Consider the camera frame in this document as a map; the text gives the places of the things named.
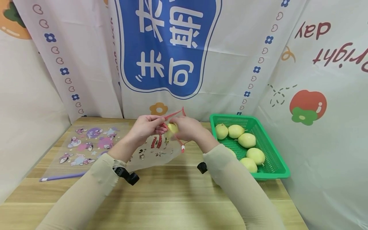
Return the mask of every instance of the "beige sleeve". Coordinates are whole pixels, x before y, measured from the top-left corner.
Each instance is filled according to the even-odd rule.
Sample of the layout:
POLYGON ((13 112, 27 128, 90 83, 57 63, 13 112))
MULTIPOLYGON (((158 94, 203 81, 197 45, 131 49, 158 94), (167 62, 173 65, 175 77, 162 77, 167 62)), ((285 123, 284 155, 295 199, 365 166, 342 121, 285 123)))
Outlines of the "beige sleeve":
POLYGON ((113 166, 126 164, 103 154, 56 202, 36 230, 84 229, 119 179, 113 166))
POLYGON ((203 158, 213 180, 238 209, 247 230, 285 229, 265 192, 224 145, 203 154, 203 158))

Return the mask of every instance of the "black wrist strap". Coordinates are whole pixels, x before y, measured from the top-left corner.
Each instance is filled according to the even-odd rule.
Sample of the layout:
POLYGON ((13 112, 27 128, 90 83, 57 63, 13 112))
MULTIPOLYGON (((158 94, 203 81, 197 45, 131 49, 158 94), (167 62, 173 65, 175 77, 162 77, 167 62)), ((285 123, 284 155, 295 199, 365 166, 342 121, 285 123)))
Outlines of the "black wrist strap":
POLYGON ((134 185, 139 180, 139 177, 136 173, 129 174, 129 172, 123 167, 115 167, 113 170, 116 175, 124 178, 131 185, 134 185))

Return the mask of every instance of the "person's left hand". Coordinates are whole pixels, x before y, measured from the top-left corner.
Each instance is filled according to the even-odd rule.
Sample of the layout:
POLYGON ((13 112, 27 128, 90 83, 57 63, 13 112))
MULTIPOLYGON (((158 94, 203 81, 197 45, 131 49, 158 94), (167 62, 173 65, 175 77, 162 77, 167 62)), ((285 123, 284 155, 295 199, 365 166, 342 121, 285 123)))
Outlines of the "person's left hand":
POLYGON ((139 116, 133 127, 127 134, 127 137, 136 146, 143 145, 147 138, 152 135, 164 134, 167 129, 161 126, 165 122, 165 118, 157 115, 139 116))

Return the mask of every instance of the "apple illustration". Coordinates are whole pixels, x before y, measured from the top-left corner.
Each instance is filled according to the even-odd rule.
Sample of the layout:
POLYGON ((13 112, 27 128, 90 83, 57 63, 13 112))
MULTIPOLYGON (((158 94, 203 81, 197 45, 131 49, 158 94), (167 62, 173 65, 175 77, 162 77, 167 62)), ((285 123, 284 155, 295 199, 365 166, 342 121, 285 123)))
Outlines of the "apple illustration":
POLYGON ((312 125, 313 121, 320 119, 327 108, 325 96, 317 91, 301 90, 297 92, 290 102, 291 118, 294 122, 312 125))

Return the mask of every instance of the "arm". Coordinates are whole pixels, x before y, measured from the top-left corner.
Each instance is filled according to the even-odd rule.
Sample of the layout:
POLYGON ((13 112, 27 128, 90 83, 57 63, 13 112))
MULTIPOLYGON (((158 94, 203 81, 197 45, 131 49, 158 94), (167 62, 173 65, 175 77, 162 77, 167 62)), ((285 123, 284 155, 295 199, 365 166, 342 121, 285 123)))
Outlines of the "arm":
POLYGON ((165 133, 167 130, 159 126, 164 121, 159 116, 140 116, 129 133, 56 202, 37 230, 84 229, 119 179, 113 167, 125 167, 147 137, 165 133))
POLYGON ((173 118, 178 125, 177 137, 195 141, 213 180, 239 211, 247 230, 285 229, 280 216, 265 192, 229 150, 195 119, 173 118))

